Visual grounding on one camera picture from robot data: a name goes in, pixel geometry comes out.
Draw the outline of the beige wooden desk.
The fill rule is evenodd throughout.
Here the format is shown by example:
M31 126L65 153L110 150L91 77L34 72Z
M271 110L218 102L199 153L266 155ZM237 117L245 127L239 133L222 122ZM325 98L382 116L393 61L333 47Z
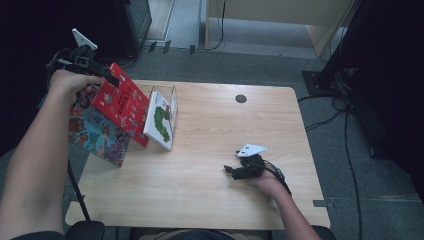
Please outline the beige wooden desk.
M357 0L206 0L205 42L209 19L305 25L317 57L322 57L338 29L349 22Z

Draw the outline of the red picture book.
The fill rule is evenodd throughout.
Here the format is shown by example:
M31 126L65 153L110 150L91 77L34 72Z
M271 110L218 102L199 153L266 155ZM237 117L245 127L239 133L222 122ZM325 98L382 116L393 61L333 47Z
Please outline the red picture book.
M103 82L94 97L93 105L137 143L146 146L149 137L143 131L149 98L117 63L113 63L109 70L119 80L119 86L108 81Z

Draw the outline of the black metal stand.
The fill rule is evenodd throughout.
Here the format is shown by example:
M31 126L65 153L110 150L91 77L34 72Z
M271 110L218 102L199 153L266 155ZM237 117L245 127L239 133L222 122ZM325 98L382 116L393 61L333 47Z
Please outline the black metal stand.
M303 71L302 77L312 96L340 96L337 74L344 68L355 67L362 55L360 45L365 39L365 24L374 0L359 0L345 35L320 72Z

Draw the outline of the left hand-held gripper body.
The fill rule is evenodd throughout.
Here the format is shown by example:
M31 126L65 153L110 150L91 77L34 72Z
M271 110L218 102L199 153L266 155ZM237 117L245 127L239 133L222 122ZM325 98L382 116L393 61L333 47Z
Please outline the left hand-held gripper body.
M77 47L73 50L60 50L55 55L54 62L59 64L62 69L74 73L94 73L94 57L98 45L76 28L72 29L72 35Z

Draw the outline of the person's right hand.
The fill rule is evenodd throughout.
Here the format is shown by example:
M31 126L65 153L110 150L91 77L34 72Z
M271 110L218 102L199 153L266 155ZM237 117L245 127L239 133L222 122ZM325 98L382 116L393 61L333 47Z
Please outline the person's right hand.
M261 192L272 198L285 192L283 185L269 171L264 171L260 177L249 179L248 183L257 187Z

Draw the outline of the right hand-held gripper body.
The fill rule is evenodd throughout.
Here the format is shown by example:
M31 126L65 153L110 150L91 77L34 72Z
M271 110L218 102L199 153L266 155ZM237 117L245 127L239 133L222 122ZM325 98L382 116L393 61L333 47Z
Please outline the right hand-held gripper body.
M246 144L241 150L236 152L242 165L242 179L256 178L262 174L265 170L265 163L260 153L266 150L267 148L264 146Z

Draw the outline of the black cabinet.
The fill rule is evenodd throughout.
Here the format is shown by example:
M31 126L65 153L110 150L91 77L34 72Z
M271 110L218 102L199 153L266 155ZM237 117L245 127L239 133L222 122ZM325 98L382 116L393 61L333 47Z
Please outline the black cabinet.
M148 0L115 0L125 52L138 57L152 23Z

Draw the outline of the dark curtain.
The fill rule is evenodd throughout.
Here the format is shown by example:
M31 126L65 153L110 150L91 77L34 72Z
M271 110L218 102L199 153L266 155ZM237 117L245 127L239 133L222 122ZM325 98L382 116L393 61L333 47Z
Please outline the dark curtain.
M372 154L406 171L424 203L424 0L363 0L355 95L377 119Z
M13 149L37 113L45 65L74 49L77 29L110 56L120 45L114 0L0 0L0 156Z

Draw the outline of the person's left hand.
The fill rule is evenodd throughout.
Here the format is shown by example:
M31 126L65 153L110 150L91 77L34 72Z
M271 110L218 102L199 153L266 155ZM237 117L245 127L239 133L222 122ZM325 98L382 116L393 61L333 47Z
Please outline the person's left hand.
M71 104L76 101L78 95L91 93L94 85L101 84L104 81L104 77L57 70L50 79L47 98Z

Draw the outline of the light blue animals picture book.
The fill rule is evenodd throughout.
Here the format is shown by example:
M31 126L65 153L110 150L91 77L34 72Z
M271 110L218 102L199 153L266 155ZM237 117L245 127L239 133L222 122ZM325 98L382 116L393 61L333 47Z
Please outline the light blue animals picture book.
M69 111L68 141L120 167L129 136L93 105L98 86L79 96Z

